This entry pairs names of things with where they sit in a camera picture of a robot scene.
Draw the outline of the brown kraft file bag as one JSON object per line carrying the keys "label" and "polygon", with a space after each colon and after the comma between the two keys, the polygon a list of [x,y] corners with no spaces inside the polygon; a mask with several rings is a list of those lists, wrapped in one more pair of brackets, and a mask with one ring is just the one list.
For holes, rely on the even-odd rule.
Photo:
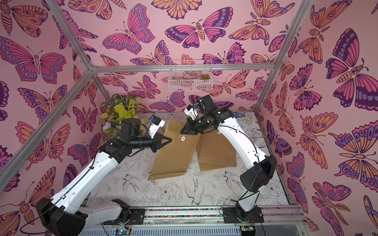
{"label": "brown kraft file bag", "polygon": [[187,172],[200,135],[182,135],[185,123],[169,121],[164,136],[172,142],[158,151],[149,181],[179,177]]}
{"label": "brown kraft file bag", "polygon": [[220,132],[203,134],[196,148],[201,172],[236,167],[236,150]]}

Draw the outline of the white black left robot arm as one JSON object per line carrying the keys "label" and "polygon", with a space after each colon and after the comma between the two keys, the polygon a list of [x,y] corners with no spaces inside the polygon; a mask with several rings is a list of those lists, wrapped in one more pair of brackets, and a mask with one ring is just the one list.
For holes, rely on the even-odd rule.
{"label": "white black left robot arm", "polygon": [[121,123],[120,132],[95,150],[94,159],[66,187],[51,199],[42,198],[36,205],[42,225],[55,236],[77,236],[84,229],[113,221],[117,224],[131,222],[130,206],[114,199],[96,208],[82,208],[82,203],[102,179],[127,157],[150,149],[156,152],[167,144],[167,138],[158,132],[165,122],[151,116],[145,134],[141,133],[141,120],[131,118]]}

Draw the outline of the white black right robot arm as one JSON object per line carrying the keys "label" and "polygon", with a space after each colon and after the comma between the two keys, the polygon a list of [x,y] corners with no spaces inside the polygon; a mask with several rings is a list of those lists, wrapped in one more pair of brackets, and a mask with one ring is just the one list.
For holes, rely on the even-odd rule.
{"label": "white black right robot arm", "polygon": [[236,202],[236,214],[241,222],[251,221],[262,188],[274,176],[275,156],[258,148],[239,125],[234,113],[228,107],[217,107],[209,95],[201,97],[196,105],[188,105],[184,113],[188,118],[181,130],[182,135],[205,134],[213,128],[225,136],[240,155],[247,168],[240,176],[246,193]]}

